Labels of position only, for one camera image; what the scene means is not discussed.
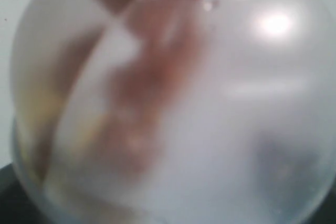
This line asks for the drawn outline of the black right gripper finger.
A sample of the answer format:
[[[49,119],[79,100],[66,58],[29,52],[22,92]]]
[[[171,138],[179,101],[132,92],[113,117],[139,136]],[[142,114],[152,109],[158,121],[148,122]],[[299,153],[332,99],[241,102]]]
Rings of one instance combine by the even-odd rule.
[[[1,224],[34,223],[34,204],[21,187],[11,164],[1,168]]]

